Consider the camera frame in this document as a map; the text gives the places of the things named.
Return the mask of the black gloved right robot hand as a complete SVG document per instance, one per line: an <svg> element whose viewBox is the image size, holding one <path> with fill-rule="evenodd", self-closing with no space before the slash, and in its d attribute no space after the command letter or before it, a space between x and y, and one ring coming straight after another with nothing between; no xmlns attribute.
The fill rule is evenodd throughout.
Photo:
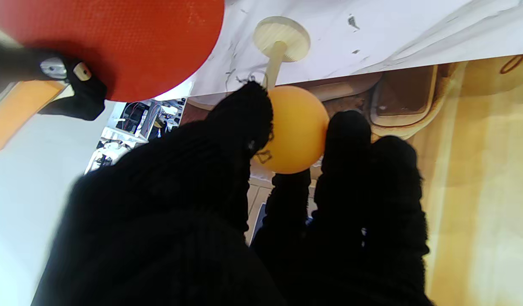
<svg viewBox="0 0 523 306"><path fill-rule="evenodd" d="M0 43L0 95L13 83L26 81L67 82L74 91L42 107L38 114L93 121L105 109L107 87L82 60L55 50Z"/></svg>

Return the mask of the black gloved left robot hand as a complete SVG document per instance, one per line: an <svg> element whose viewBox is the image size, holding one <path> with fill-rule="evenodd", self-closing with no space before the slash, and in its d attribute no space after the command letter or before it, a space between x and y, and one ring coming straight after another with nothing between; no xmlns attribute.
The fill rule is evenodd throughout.
<svg viewBox="0 0 523 306"><path fill-rule="evenodd" d="M273 176L248 246L250 159L273 109L254 81L77 180L33 306L432 306L426 215L409 143L356 110L327 130L313 219L310 171Z"/></svg>

